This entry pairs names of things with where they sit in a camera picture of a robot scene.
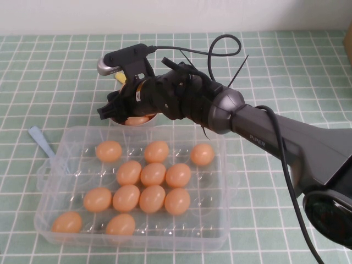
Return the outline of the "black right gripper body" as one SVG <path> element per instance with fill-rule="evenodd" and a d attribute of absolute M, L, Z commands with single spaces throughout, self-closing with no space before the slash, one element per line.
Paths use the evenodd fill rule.
<path fill-rule="evenodd" d="M 156 76 L 151 70 L 139 79 L 128 71 L 119 92 L 119 120 L 162 113 L 171 120 L 195 116 L 197 77 L 192 65 L 176 65 Z"/>

